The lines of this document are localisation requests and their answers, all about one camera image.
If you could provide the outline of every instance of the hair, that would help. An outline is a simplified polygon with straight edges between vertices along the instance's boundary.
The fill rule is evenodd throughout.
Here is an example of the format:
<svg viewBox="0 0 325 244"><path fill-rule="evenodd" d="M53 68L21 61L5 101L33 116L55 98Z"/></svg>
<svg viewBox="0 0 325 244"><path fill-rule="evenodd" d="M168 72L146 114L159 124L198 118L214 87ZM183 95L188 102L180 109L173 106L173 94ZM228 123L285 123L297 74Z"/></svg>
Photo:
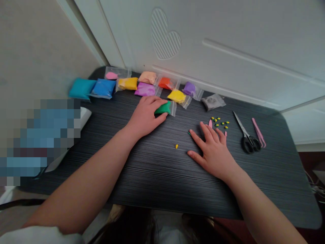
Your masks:
<svg viewBox="0 0 325 244"><path fill-rule="evenodd" d="M213 218L183 214L182 222L189 243L242 243L231 230ZM151 210L126 206L120 217L102 227L88 244L157 244L155 236L156 223Z"/></svg>

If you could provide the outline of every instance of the black scissors handle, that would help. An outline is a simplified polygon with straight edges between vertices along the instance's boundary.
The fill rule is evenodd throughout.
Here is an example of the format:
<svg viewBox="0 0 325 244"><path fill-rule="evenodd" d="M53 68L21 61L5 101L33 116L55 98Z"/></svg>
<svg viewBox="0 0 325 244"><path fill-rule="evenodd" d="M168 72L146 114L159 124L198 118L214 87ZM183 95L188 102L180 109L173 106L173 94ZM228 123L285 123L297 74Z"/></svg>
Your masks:
<svg viewBox="0 0 325 244"><path fill-rule="evenodd" d="M241 144L243 146L243 149L248 154L253 154L254 151L260 151L261 150L261 143L256 138L250 136L250 140L248 137L243 137Z"/></svg>

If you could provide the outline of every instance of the pixelated area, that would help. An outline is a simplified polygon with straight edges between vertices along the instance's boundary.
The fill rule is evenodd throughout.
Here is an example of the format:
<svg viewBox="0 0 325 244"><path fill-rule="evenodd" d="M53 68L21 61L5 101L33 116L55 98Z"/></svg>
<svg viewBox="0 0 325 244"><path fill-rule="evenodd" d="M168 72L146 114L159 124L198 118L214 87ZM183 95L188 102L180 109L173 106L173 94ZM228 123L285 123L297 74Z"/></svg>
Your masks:
<svg viewBox="0 0 325 244"><path fill-rule="evenodd" d="M11 118L5 111L0 143L0 185L19 186L36 177L80 138L80 100L36 100Z"/></svg>

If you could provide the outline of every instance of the forearm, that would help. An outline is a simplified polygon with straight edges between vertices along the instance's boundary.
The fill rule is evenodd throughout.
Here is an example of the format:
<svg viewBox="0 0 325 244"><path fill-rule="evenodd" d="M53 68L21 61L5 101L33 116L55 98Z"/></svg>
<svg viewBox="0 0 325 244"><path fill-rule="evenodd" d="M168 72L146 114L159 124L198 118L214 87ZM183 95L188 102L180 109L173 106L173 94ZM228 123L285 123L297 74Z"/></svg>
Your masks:
<svg viewBox="0 0 325 244"><path fill-rule="evenodd" d="M257 243L307 243L286 216L239 166L225 179L234 193L246 225Z"/></svg>
<svg viewBox="0 0 325 244"><path fill-rule="evenodd" d="M24 227L57 226L63 234L83 232L109 198L138 139L127 127L120 130L54 191Z"/></svg>

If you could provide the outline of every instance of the green clay packet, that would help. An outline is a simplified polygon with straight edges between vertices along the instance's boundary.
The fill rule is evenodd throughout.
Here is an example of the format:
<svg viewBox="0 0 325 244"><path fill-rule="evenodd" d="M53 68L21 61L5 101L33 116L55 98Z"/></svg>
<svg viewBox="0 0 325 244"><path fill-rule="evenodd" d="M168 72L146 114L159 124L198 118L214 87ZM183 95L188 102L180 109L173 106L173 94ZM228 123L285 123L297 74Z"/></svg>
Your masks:
<svg viewBox="0 0 325 244"><path fill-rule="evenodd" d="M174 101L168 101L167 103L161 105L156 111L155 114L168 113L171 116L176 116L177 104Z"/></svg>

